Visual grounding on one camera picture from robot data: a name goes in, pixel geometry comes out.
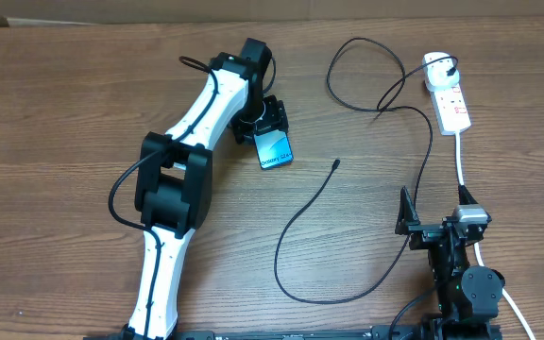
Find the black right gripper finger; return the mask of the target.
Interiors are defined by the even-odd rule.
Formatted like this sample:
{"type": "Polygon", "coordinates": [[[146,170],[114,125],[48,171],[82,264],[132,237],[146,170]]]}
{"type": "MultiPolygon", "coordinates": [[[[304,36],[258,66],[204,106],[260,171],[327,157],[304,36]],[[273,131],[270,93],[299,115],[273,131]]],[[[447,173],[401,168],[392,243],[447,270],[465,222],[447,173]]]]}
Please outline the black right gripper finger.
{"type": "Polygon", "coordinates": [[[405,186],[400,189],[399,213],[395,226],[395,233],[408,235],[421,226],[415,204],[405,186]]]}
{"type": "Polygon", "coordinates": [[[460,205],[475,205],[475,204],[477,204],[477,201],[472,196],[472,194],[469,192],[466,185],[463,185],[463,184],[458,185],[458,196],[459,196],[459,204],[460,205]]]}

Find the black Samsung Galaxy smartphone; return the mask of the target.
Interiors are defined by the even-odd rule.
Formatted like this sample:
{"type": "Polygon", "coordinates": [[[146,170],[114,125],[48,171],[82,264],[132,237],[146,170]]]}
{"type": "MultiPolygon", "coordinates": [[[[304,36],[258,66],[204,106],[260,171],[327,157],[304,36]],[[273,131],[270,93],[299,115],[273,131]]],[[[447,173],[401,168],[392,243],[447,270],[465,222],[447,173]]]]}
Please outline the black Samsung Galaxy smartphone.
{"type": "Polygon", "coordinates": [[[272,130],[255,135],[254,142],[263,170],[288,164],[294,159],[287,133],[284,131],[272,130]]]}

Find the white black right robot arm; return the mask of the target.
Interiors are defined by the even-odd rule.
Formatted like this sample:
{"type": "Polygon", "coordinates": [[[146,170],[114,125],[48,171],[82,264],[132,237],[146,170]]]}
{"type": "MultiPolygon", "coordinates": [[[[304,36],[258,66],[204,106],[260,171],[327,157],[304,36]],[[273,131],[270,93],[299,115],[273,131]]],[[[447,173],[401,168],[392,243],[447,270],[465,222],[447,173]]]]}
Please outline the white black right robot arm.
{"type": "Polygon", "coordinates": [[[459,204],[438,224],[423,225],[406,188],[400,190],[395,233],[407,235],[409,248],[426,250],[433,287],[403,307],[389,326],[393,339],[401,317],[422,299],[437,294],[439,313],[427,314],[402,339],[498,340],[501,328],[491,324],[499,314],[504,276],[486,266],[472,265],[467,247],[484,239],[491,216],[469,193],[458,187],[459,204]]]}

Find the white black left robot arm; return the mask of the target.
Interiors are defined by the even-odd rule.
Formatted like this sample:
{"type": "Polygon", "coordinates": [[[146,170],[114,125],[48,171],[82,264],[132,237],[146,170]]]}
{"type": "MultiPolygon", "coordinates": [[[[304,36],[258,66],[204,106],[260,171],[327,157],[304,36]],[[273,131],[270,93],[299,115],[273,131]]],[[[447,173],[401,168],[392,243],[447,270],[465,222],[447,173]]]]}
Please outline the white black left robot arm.
{"type": "Polygon", "coordinates": [[[275,64],[265,42],[247,39],[240,54],[220,53],[209,63],[181,62],[207,74],[206,84],[183,118],[165,133],[148,133],[134,198],[135,228],[144,234],[144,264],[136,306],[122,339],[169,339],[178,324],[180,277],[188,246],[212,200],[213,150],[225,129],[237,144],[256,147],[263,170],[294,156],[283,103],[264,85],[275,64]]]}

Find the white power strip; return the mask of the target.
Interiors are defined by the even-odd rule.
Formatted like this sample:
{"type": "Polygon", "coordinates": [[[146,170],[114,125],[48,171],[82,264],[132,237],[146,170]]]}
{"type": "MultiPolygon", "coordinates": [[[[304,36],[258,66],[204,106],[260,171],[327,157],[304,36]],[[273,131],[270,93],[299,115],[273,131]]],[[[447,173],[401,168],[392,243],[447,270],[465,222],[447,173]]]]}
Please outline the white power strip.
{"type": "Polygon", "coordinates": [[[432,92],[431,99],[442,135],[455,135],[471,127],[466,101],[459,85],[432,92]]]}

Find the brown cardboard backdrop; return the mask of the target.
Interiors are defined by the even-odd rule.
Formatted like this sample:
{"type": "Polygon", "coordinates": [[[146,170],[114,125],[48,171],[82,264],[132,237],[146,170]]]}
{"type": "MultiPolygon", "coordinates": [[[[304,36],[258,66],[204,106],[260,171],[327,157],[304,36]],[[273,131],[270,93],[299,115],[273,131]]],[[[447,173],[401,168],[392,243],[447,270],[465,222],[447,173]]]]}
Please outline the brown cardboard backdrop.
{"type": "Polygon", "coordinates": [[[0,0],[0,26],[537,15],[544,0],[0,0]]]}

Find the white USB wall charger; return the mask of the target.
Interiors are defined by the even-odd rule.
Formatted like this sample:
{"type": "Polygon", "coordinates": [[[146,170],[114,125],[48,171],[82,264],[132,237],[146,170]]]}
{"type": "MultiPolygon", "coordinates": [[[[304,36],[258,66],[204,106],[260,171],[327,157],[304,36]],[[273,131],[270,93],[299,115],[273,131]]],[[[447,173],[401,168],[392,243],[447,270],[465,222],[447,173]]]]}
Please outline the white USB wall charger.
{"type": "Polygon", "coordinates": [[[446,52],[430,52],[423,56],[425,84],[430,92],[447,90],[460,82],[458,58],[446,52]]]}

